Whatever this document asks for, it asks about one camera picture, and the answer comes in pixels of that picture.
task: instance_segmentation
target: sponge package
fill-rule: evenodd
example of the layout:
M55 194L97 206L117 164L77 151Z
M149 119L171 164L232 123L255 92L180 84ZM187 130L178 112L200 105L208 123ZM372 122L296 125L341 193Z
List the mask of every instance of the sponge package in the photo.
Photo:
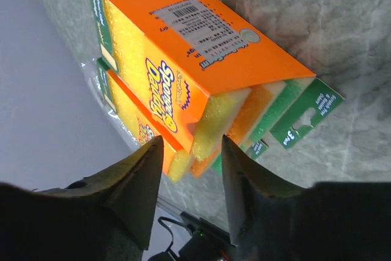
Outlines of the sponge package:
M173 181L182 178L194 161L174 137L159 123L102 59L97 60L104 99L140 144L161 134L164 138L163 172Z
M285 80L314 76L219 0L91 5L103 60L198 162L224 133L245 141Z

